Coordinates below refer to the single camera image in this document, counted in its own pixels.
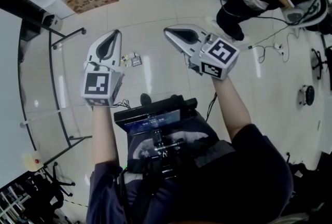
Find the metal frame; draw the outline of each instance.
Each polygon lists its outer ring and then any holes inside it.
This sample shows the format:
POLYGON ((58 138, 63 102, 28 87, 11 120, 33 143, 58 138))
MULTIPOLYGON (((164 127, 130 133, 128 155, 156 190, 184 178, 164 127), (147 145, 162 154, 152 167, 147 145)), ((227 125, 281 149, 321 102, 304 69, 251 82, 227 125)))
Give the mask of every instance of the metal frame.
MULTIPOLYGON (((57 97, 56 86, 55 86, 55 83, 54 83, 53 62, 52 62, 52 50, 56 50, 57 49, 57 44, 61 43, 62 41, 70 38, 71 36, 73 36, 73 35, 75 35, 77 33, 81 32, 82 34, 86 34, 87 31, 86 31, 86 29, 84 27, 81 27, 80 29, 78 29, 78 30, 76 30, 76 31, 74 31, 74 32, 72 32, 72 33, 70 33, 68 35, 64 35, 64 34, 58 32, 58 31, 55 31, 55 30, 51 29, 48 26, 45 26, 42 23, 39 23, 39 22, 31 19, 30 17, 28 17, 26 15, 17 15, 17 14, 15 14, 13 12, 10 12, 10 11, 7 11, 7 12, 11 13, 14 16, 17 16, 17 17, 21 18, 22 20, 26 20, 26 21, 28 21, 30 23, 33 23, 34 25, 37 25, 37 26, 39 26, 39 27, 41 27, 41 28, 46 29, 47 31, 49 31, 48 52, 49 52, 49 66, 50 66, 50 76, 51 76, 52 90, 53 90, 54 101, 56 103, 56 109, 57 109, 57 111, 59 111, 58 112, 58 117, 59 117, 59 120, 60 120, 60 125, 61 125, 61 128, 62 128, 63 134, 64 134, 64 136, 66 138, 68 147, 66 149, 64 149, 63 151, 61 151, 60 153, 58 153, 57 155, 55 155, 53 158, 51 158, 48 161, 44 162, 43 168, 45 168, 52 161, 54 161, 55 159, 57 159, 61 155, 65 154, 68 150, 72 149, 73 147, 75 147, 77 144, 79 144, 83 140, 92 137, 92 136, 83 136, 83 137, 73 137, 73 136, 70 136, 70 137, 68 137, 67 130, 65 128, 65 125, 64 125, 64 122, 63 122, 63 119, 62 119, 62 115, 61 115, 61 111, 60 111, 60 107, 59 107, 59 101, 58 101, 58 97, 57 97), (57 40, 55 43, 52 43, 52 33, 60 36, 61 39, 57 40)), ((26 122, 27 119, 26 119, 26 115, 25 115, 24 103, 23 103, 23 98, 22 98, 22 93, 21 93, 20 70, 18 70, 18 72, 19 72, 18 81, 19 81, 19 89, 20 89, 19 90, 19 92, 20 92, 20 100, 21 100, 21 105, 22 105, 22 111, 23 111, 24 121, 26 122)), ((35 143, 33 141, 32 135, 31 135, 29 124, 27 123, 25 126, 26 126, 27 132, 29 134, 32 146, 33 146, 34 150, 37 150, 36 145, 35 145, 35 143)))

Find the black and white marker cube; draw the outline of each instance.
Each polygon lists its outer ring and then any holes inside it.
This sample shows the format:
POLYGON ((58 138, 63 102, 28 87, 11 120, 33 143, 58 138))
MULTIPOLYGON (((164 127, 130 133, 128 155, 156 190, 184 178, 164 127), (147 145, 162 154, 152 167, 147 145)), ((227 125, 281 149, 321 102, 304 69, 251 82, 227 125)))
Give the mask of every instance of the black and white marker cube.
POLYGON ((199 66, 200 73, 224 80, 234 67, 240 51, 229 42, 214 34, 190 58, 191 63, 199 66))
POLYGON ((81 96, 90 106, 112 106, 121 84, 120 72, 85 71, 81 96))

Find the robot controller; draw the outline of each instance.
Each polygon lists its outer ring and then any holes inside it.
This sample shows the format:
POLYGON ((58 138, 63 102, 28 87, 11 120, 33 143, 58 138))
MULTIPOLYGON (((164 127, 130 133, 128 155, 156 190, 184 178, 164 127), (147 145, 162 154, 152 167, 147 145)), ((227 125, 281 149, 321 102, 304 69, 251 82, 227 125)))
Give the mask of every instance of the robot controller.
POLYGON ((193 24, 167 27, 168 41, 189 57, 189 68, 200 75, 208 74, 224 80, 237 62, 240 51, 213 33, 193 24))
MULTIPOLYGON (((167 40, 189 57, 189 68, 200 75, 223 80, 234 67, 239 50, 213 33, 193 24, 164 29, 167 40)), ((113 106, 122 85, 121 33, 110 31, 90 47, 85 62, 81 96, 90 106, 113 106)))

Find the shoe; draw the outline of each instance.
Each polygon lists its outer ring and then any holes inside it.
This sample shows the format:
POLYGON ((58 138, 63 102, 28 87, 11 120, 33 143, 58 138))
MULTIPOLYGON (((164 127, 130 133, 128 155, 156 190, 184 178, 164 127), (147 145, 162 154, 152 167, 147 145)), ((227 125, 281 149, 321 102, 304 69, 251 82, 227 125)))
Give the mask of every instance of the shoe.
POLYGON ((221 27, 219 27, 217 21, 212 17, 205 17, 205 21, 217 30, 217 34, 219 34, 221 38, 233 44, 235 47, 248 45, 250 43, 250 38, 248 36, 244 36, 243 40, 233 39, 231 36, 226 34, 221 27))
POLYGON ((141 101, 141 105, 142 105, 142 106, 146 106, 146 105, 152 103, 151 97, 150 97, 148 94, 146 94, 146 93, 142 93, 142 94, 141 94, 141 99, 140 99, 140 101, 141 101))

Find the screen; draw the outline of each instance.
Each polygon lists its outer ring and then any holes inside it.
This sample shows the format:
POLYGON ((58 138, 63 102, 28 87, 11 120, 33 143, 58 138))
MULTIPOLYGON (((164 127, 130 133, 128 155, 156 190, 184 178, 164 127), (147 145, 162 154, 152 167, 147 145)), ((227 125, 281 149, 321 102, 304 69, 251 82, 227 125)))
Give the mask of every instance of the screen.
POLYGON ((143 120, 129 122, 124 124, 124 127, 129 134, 138 134, 179 121, 180 121, 180 110, 178 109, 170 111, 169 113, 151 116, 143 120))

